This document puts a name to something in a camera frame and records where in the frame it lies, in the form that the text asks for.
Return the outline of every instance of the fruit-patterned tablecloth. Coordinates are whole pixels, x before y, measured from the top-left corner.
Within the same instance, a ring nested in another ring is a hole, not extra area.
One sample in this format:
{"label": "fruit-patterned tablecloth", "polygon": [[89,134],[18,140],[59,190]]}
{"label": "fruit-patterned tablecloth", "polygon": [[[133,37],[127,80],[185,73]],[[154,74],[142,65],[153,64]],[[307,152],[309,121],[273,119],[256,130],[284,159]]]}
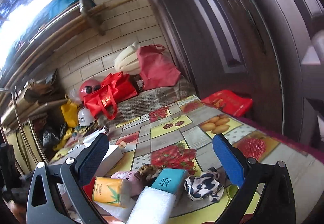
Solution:
{"label": "fruit-patterned tablecloth", "polygon": [[[223,133],[246,157],[265,164],[275,164],[278,160],[286,163],[294,188],[296,220],[301,223],[324,190],[324,165],[310,154],[205,106],[195,95],[111,128],[110,143],[122,146],[124,157],[107,176],[117,171],[136,170],[144,164],[183,168],[195,176],[211,166],[221,170],[212,147],[217,133]],[[254,212],[262,189],[263,185],[259,185],[247,213]],[[168,223],[214,222],[236,190],[229,185],[218,203],[208,199],[192,201],[183,195]]]}

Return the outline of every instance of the pink bag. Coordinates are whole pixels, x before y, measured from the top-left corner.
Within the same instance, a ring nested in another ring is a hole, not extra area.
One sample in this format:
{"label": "pink bag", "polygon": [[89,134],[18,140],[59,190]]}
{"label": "pink bag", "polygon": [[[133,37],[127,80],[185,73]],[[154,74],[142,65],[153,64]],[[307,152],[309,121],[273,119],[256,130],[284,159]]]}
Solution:
{"label": "pink bag", "polygon": [[162,45],[151,44],[137,50],[144,90],[174,86],[180,78],[180,71],[162,54],[164,49]]}

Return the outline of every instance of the yellow bag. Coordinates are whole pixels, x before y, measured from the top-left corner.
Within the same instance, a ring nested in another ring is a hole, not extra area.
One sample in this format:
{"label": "yellow bag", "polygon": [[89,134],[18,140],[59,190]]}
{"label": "yellow bag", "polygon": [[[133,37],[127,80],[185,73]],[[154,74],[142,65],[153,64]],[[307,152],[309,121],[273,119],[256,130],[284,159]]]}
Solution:
{"label": "yellow bag", "polygon": [[76,127],[79,125],[78,120],[78,105],[69,100],[66,104],[61,105],[64,120],[69,127]]}

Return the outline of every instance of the black plastic bag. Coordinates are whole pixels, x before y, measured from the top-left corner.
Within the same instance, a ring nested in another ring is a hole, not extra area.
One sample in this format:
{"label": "black plastic bag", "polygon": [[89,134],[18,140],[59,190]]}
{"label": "black plastic bag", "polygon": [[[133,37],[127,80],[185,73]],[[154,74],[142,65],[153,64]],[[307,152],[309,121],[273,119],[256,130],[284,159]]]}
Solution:
{"label": "black plastic bag", "polygon": [[42,136],[41,144],[45,149],[52,148],[53,146],[56,146],[60,142],[59,136],[54,131],[54,129],[50,127],[48,124],[44,126],[41,136]]}
{"label": "black plastic bag", "polygon": [[66,134],[66,131],[68,130],[68,126],[67,126],[67,123],[64,123],[61,125],[61,128],[60,128],[60,140],[62,140],[63,136]]}

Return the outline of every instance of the pink helmet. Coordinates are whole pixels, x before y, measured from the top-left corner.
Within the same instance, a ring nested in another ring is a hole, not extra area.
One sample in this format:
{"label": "pink helmet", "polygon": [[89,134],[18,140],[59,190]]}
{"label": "pink helmet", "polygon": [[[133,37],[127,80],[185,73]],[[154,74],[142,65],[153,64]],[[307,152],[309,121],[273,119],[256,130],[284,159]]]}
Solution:
{"label": "pink helmet", "polygon": [[89,79],[82,83],[79,89],[80,100],[84,101],[84,96],[100,89],[100,82],[95,79]]}

